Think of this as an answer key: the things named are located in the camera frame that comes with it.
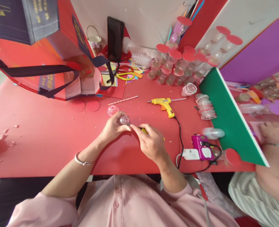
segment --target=black phone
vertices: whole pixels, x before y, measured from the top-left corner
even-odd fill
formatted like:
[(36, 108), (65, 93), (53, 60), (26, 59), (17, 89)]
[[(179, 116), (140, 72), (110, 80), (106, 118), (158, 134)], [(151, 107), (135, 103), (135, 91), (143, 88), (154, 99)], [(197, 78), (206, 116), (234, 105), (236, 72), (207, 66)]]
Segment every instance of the black phone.
[(120, 62), (123, 52), (125, 23), (112, 17), (108, 17), (108, 60)]

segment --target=yellow glue gun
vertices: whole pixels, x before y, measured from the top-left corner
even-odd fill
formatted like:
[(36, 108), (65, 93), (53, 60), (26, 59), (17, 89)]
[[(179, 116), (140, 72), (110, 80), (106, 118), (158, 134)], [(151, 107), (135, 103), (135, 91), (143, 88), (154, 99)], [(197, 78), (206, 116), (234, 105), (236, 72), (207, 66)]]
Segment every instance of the yellow glue gun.
[(158, 98), (158, 99), (152, 99), (151, 101), (148, 101), (154, 105), (161, 105), (161, 110), (166, 110), (168, 113), (169, 118), (173, 118), (175, 116), (173, 110), (170, 107), (171, 99), (167, 98)]

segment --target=purple board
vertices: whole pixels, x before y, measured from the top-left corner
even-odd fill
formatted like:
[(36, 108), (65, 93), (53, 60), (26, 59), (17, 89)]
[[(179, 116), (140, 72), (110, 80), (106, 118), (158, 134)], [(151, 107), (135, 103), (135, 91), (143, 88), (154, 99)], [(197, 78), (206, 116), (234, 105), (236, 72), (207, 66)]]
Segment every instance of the purple board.
[(279, 19), (274, 21), (220, 72), (226, 81), (256, 84), (279, 72)]

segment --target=red tabletop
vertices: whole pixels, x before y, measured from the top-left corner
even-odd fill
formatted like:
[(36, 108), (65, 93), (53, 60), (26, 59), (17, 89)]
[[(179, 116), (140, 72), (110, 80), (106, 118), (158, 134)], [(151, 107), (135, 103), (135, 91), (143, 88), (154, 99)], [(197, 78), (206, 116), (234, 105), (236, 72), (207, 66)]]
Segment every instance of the red tabletop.
[[(182, 87), (159, 85), (155, 81), (142, 79), (132, 81), (125, 87), (124, 98), (138, 98), (117, 104), (129, 114), (132, 124), (148, 123), (159, 129), (164, 137), (166, 150), (175, 163), (181, 152), (178, 124), (168, 118), (160, 106), (147, 103), (153, 98), (181, 98)], [(172, 102), (182, 128), (185, 148), (193, 148), (191, 136), (201, 134), (211, 121), (200, 120), (194, 108), (195, 96), (187, 100)], [(7, 79), (0, 86), (0, 134), (7, 128), (8, 136), (0, 142), (0, 177), (55, 176), (74, 155), (87, 147), (102, 131), (107, 119), (107, 104), (118, 101), (112, 97), (81, 97), (84, 102), (97, 100), (100, 108), (96, 112), (76, 112), (70, 101), (48, 99), (14, 86)], [(182, 172), (199, 171), (207, 166), (206, 161), (181, 161)], [(219, 161), (210, 172), (253, 171), (254, 165), (242, 162), (233, 166)], [(134, 132), (123, 133), (102, 152), (92, 174), (141, 174), (159, 173), (159, 170), (140, 150)]]

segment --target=red wall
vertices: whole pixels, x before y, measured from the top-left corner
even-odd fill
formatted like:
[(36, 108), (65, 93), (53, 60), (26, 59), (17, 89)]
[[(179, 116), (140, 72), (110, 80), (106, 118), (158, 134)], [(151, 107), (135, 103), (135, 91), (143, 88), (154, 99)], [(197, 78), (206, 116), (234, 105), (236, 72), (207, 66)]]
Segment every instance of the red wall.
[(205, 0), (205, 3), (193, 20), (193, 24), (187, 29), (179, 43), (179, 49), (181, 51), (183, 51), (184, 46), (196, 47), (227, 1)]

